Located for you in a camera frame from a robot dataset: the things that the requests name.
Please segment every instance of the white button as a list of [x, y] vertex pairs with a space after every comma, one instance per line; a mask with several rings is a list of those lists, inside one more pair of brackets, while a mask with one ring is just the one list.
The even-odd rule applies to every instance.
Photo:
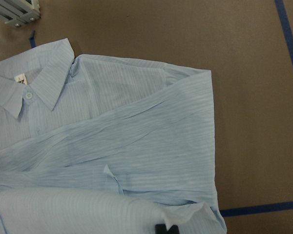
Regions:
[[28, 93], [25, 94], [25, 98], [26, 99], [31, 99], [32, 97], [33, 97], [33, 94], [30, 93], [30, 92], [28, 92]]

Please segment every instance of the brown surface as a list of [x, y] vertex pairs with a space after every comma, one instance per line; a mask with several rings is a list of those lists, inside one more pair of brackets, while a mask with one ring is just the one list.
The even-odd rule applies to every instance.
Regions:
[[228, 234], [293, 234], [293, 210], [225, 219]]
[[[293, 26], [293, 1], [285, 3]], [[220, 208], [293, 200], [293, 68], [273, 0], [41, 0], [41, 6], [42, 19], [20, 29], [0, 22], [0, 60], [29, 49], [35, 29], [37, 45], [67, 37], [76, 56], [210, 69]], [[228, 227], [240, 224], [230, 218]]]

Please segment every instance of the clothing tag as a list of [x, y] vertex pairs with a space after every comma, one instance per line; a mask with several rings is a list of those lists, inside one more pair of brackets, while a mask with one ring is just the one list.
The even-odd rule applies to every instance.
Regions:
[[24, 73], [15, 76], [14, 80], [18, 83], [27, 84], [27, 79]]

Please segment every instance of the metal frame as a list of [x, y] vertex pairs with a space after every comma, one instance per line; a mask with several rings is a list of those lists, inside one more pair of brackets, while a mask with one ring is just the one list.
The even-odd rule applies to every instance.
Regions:
[[0, 20], [18, 28], [40, 19], [38, 0], [0, 0]]

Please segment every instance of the blue tape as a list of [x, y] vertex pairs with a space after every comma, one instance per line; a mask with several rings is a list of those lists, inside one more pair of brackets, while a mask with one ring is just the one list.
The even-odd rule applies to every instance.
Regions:
[[30, 45], [31, 45], [31, 48], [35, 48], [36, 47], [36, 43], [35, 43], [35, 30], [31, 32], [30, 34], [30, 38], [29, 38], [29, 42], [30, 42]]
[[288, 50], [289, 50], [290, 57], [292, 60], [292, 65], [293, 65], [293, 34], [290, 27], [289, 19], [287, 16], [287, 12], [285, 10], [283, 0], [274, 0], [274, 1], [278, 10], [285, 41], [287, 42]]
[[220, 211], [220, 214], [222, 215], [222, 217], [231, 217], [231, 216], [252, 215], [252, 214], [259, 214], [259, 213], [266, 213], [266, 212], [285, 211], [285, 210], [293, 210], [293, 201], [275, 203], [275, 204], [269, 204], [269, 205], [222, 210]]

